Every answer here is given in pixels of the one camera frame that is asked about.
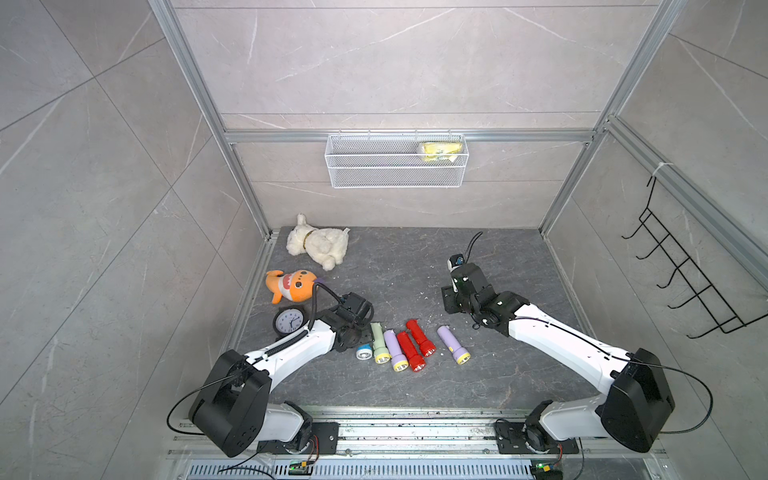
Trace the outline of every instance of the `wire basket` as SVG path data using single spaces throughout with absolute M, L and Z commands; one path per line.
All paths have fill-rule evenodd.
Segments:
M 424 155 L 425 142 L 460 143 L 455 154 Z M 334 188 L 460 187 L 469 152 L 459 134 L 333 134 L 326 164 Z

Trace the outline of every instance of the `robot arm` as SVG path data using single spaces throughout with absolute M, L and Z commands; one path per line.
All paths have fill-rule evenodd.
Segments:
M 627 363 L 627 350 L 602 343 L 559 322 L 529 303 L 515 311 L 509 322 L 509 336 L 534 346 L 584 377 L 607 395 L 614 383 L 611 372 L 620 372 Z
M 335 340 L 336 332 L 322 320 L 317 320 L 311 330 L 304 326 L 272 345 L 246 353 L 245 357 L 248 363 L 267 372 L 272 379 L 272 391 L 311 359 L 330 352 Z
M 310 360 L 371 341 L 371 303 L 356 293 L 333 295 L 339 303 L 303 328 L 246 355 L 225 352 L 214 364 L 189 419 L 227 456 L 239 455 L 253 441 L 278 440 L 295 452 L 308 445 L 312 417 L 289 402 L 271 404 L 269 397 Z
M 674 410 L 658 358 L 646 350 L 631 354 L 587 336 L 547 315 L 513 292 L 496 293 L 480 268 L 463 255 L 449 260 L 451 286 L 442 288 L 447 313 L 469 314 L 477 328 L 540 349 L 584 377 L 599 395 L 573 402 L 542 402 L 525 421 L 528 447 L 546 452 L 578 436 L 613 437 L 647 452 Z

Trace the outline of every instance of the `gray marble wall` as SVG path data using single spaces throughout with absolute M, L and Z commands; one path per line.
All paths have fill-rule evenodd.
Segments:
M 656 8 L 653 0 L 174 4 L 230 129 L 592 128 Z M 238 145 L 271 227 L 294 224 L 299 211 L 319 224 L 538 227 L 579 148 L 470 144 L 459 189 L 334 190 L 323 145 Z
M 259 233 L 144 0 L 0 18 L 0 478 L 150 478 Z
M 768 244 L 768 4 L 760 0 L 690 0 L 665 38 L 621 117 L 758 240 Z M 649 173 L 613 140 L 607 141 L 555 224 L 550 241 L 598 337 L 622 346 L 643 343 L 668 365 L 679 365 L 713 390 L 715 407 L 705 428 L 667 435 L 684 478 L 764 478 L 760 448 L 768 436 L 768 319 L 729 334 L 689 339 L 714 326 L 647 233 L 623 240 L 637 226 L 648 195 Z M 650 204 L 726 301 L 746 321 L 768 312 L 768 293 L 661 185 Z M 681 252 L 673 257 L 682 260 Z M 694 287 L 700 275 L 686 270 Z M 705 294 L 722 320 L 726 307 Z M 678 425 L 695 424 L 707 394 L 678 375 Z M 677 419 L 686 416 L 686 421 Z

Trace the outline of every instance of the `purple flashlight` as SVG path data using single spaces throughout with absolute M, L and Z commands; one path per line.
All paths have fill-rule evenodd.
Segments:
M 448 350 L 451 350 L 451 353 L 453 353 L 453 359 L 456 361 L 456 363 L 461 365 L 469 360 L 469 352 L 467 352 L 467 349 L 458 342 L 456 337 L 453 336 L 451 329 L 449 329 L 447 325 L 443 325 L 438 328 L 437 334 L 440 335 L 440 339 L 445 344 L 445 346 L 448 347 Z
M 402 372 L 408 368 L 408 359 L 402 354 L 400 344 L 397 343 L 397 335 L 395 330 L 387 330 L 384 332 L 384 343 L 386 348 L 389 349 L 390 355 L 392 355 L 392 368 L 396 372 Z

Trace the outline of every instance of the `stuffed animal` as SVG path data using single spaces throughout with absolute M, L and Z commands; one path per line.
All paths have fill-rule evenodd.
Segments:
M 309 300 L 316 281 L 315 274 L 307 270 L 288 274 L 282 270 L 270 270 L 266 273 L 266 288 L 274 293 L 272 303 L 280 303 L 284 296 L 292 302 Z
M 296 228 L 288 235 L 287 248 L 288 253 L 294 256 L 307 252 L 327 272 L 344 260 L 348 242 L 349 228 L 317 229 L 308 225 L 306 217 L 299 214 L 296 217 Z

